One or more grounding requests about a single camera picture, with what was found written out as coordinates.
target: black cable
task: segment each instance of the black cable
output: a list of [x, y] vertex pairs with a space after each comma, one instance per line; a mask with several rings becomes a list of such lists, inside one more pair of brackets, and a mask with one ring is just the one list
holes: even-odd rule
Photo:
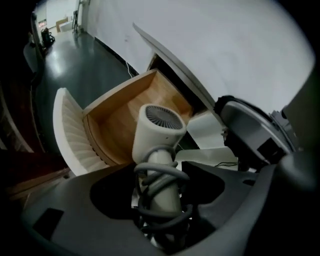
[[237, 162], [220, 162], [217, 165], [215, 165], [214, 167], [218, 167], [218, 166], [232, 167], [232, 166], [237, 166], [237, 165], [238, 165]]

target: open drawer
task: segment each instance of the open drawer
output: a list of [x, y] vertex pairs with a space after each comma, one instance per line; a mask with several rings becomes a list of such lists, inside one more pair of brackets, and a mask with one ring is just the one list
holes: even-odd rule
[[108, 165], [133, 162], [139, 109], [150, 103], [176, 111], [186, 124], [193, 114], [193, 107], [157, 69], [123, 82], [84, 110], [83, 123], [89, 142]]

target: white cable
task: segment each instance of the white cable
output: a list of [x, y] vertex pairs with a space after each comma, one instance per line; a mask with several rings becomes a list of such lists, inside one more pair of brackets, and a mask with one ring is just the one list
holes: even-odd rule
[[126, 67], [128, 68], [128, 74], [130, 75], [131, 78], [133, 78], [133, 76], [131, 75], [130, 71], [129, 71], [129, 65], [128, 65], [128, 62], [125, 62], [126, 64]]
[[184, 148], [178, 143], [178, 146], [182, 149], [182, 150], [184, 150]]

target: white wall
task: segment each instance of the white wall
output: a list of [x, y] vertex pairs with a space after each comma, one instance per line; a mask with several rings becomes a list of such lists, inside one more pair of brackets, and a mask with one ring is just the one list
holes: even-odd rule
[[40, 4], [38, 3], [35, 8], [36, 21], [40, 22], [47, 18], [47, 2], [42, 1]]
[[132, 27], [133, 21], [148, 11], [144, 9], [147, 2], [156, 1], [91, 0], [89, 5], [87, 32], [113, 49], [138, 73], [146, 71], [153, 56], [152, 50]]
[[[291, 101], [315, 64], [303, 33], [271, 0], [91, 0], [87, 32], [143, 73], [153, 52], [133, 22], [183, 62], [215, 101], [233, 95], [267, 113]], [[211, 121], [193, 123], [211, 136]]]
[[77, 0], [47, 0], [46, 22], [47, 28], [52, 28], [56, 22], [66, 17], [73, 17]]

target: gray floor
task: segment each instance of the gray floor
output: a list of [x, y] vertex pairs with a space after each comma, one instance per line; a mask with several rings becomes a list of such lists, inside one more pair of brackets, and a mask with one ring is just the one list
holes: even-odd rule
[[59, 88], [67, 88], [85, 108], [130, 78], [126, 67], [89, 34], [74, 39], [71, 31], [59, 33], [45, 58], [44, 75], [35, 92], [46, 148], [59, 153], [53, 128], [54, 101]]

